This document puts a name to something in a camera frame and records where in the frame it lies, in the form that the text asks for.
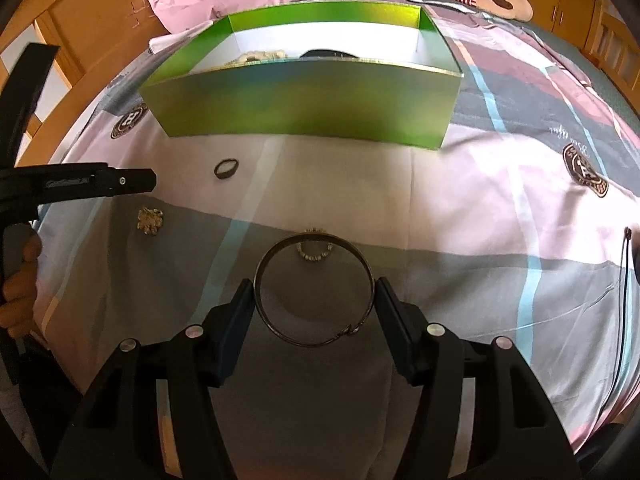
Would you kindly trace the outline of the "left hand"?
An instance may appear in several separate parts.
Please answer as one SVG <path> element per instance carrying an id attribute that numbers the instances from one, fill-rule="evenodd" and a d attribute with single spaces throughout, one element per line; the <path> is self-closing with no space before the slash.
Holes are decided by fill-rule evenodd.
<path id="1" fill-rule="evenodd" d="M 37 329 L 34 305 L 38 296 L 38 257 L 41 249 L 39 236 L 32 234 L 24 246 L 20 268 L 6 279 L 2 287 L 6 303 L 1 306 L 1 327 L 15 340 Z"/>

